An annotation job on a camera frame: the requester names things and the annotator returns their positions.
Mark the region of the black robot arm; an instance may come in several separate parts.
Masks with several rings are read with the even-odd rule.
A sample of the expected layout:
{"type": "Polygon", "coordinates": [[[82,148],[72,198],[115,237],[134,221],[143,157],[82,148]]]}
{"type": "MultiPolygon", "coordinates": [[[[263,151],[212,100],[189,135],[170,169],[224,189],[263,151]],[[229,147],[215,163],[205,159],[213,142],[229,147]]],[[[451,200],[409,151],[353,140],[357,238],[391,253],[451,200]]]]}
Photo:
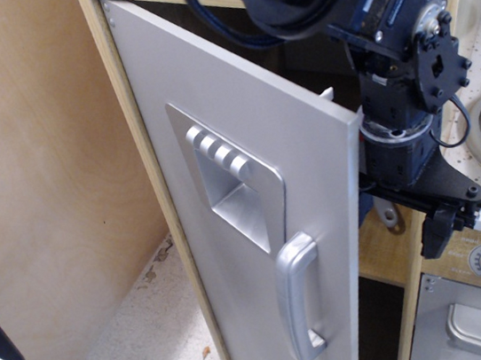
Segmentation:
{"type": "Polygon", "coordinates": [[[481,186],[445,161],[445,104],[469,85],[469,59],[451,32],[446,0],[241,0],[257,34],[185,0],[232,43],[266,49],[326,34],[342,42],[359,77],[365,168],[359,188],[422,211],[422,255],[437,259],[455,231],[473,227],[481,186]]]}

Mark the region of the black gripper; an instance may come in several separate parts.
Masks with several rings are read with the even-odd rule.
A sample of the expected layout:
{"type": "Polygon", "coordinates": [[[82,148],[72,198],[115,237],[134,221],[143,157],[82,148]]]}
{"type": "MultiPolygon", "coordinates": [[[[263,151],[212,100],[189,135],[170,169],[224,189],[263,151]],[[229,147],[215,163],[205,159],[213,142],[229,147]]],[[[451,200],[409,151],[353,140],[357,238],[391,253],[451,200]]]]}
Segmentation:
{"type": "MultiPolygon", "coordinates": [[[[360,186],[374,196],[427,213],[422,224],[422,256],[440,258],[454,229],[473,228],[481,186],[448,163],[433,137],[440,116],[426,116],[411,128],[378,123],[359,128],[360,186]]],[[[359,196],[359,223],[374,207],[373,196],[359,196]]]]}

